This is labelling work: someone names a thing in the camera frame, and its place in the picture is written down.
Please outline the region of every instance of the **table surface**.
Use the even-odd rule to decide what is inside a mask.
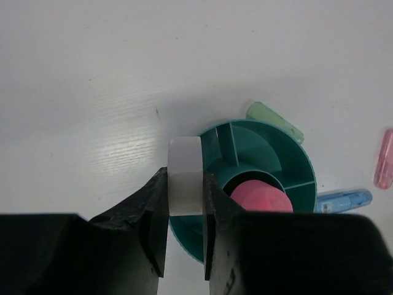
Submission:
[[[3,0],[0,209],[108,209],[166,166],[168,140],[262,101],[305,134],[319,192],[373,187],[393,125],[391,0]],[[169,232],[159,294],[208,294]]]

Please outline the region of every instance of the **green container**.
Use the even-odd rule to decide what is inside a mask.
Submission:
[[[214,174],[230,195],[243,181],[259,179],[284,191],[294,212],[312,213],[317,187],[303,148],[286,132],[266,122],[232,120],[201,133],[203,170]],[[202,216],[171,216],[182,247],[203,262]]]

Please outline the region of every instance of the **white eraser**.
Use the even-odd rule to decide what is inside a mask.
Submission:
[[[177,137],[168,148],[169,215],[202,214],[203,162],[200,137]]]

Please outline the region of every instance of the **blue marker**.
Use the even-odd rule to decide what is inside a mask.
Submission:
[[[373,200],[373,195],[366,189],[334,192],[317,199],[317,213],[339,213],[366,206]]]

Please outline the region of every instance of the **pink highlighter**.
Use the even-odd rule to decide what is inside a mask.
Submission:
[[[260,180],[241,183],[232,192],[231,198],[247,211],[294,211],[285,193]]]
[[[374,176],[374,185],[388,189],[393,183],[393,128],[387,129]]]

